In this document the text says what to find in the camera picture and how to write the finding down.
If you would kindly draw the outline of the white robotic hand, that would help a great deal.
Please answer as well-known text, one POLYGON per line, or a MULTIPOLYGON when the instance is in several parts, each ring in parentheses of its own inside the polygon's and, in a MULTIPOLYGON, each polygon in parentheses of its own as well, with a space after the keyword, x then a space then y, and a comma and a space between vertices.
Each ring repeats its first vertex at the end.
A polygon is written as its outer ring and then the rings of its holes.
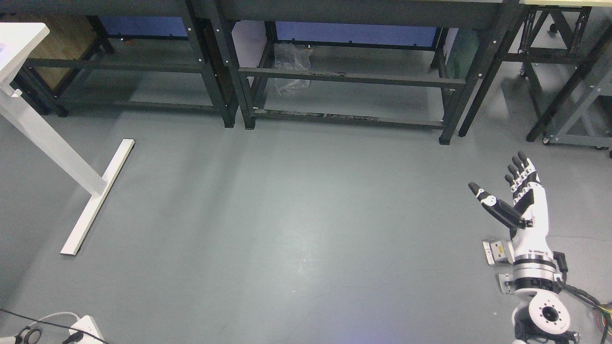
POLYGON ((468 187, 483 209, 508 229, 518 229, 512 238, 514 254, 549 255, 546 237, 549 233, 548 203, 544 187, 533 161, 523 151, 512 157, 505 175, 514 205, 488 193, 474 182, 468 187))

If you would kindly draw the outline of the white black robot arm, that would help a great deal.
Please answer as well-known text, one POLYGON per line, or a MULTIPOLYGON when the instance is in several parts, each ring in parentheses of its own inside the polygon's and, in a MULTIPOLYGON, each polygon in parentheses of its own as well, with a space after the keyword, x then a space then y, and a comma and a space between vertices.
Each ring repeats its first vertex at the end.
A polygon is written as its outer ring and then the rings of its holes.
POLYGON ((483 209, 509 229, 514 295, 519 304, 512 313, 514 342, 553 341, 577 344, 570 315, 559 298, 560 279, 567 272, 549 248, 548 200, 533 161, 524 152, 512 157, 505 180, 512 193, 509 204, 474 182, 468 184, 483 209))

